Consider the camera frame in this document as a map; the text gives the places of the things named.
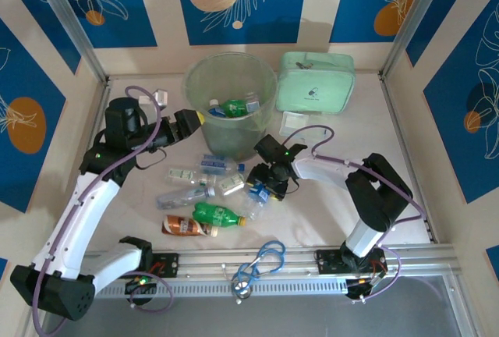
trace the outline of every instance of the bottle cap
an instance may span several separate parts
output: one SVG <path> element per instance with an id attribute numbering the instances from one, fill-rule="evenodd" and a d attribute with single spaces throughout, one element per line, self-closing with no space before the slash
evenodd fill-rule
<path id="1" fill-rule="evenodd" d="M 217 226 L 211 226 L 210 236 L 211 237 L 218 236 L 218 227 Z"/>
<path id="2" fill-rule="evenodd" d="M 215 188 L 213 186 L 207 186 L 206 188 L 209 197 L 215 196 Z"/>

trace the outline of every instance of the trash bin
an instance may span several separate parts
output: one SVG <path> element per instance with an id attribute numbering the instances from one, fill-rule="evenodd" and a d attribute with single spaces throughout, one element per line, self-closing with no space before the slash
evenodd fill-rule
<path id="1" fill-rule="evenodd" d="M 201 126 L 211 152 L 236 161 L 256 153 L 253 147 L 264 137 L 274 113 L 277 77 L 263 60 L 241 52 L 208 56 L 192 66 L 183 80 L 188 102 L 206 121 Z M 229 99 L 244 99 L 248 93 L 260 98 L 260 109 L 234 119 L 208 113 L 211 99 L 220 104 Z"/>

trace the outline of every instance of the mint green bag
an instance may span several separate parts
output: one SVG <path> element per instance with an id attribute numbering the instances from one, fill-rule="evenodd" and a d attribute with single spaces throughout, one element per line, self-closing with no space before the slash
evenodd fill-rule
<path id="1" fill-rule="evenodd" d="M 350 55 L 287 52 L 281 58 L 277 109 L 339 113 L 356 80 Z"/>

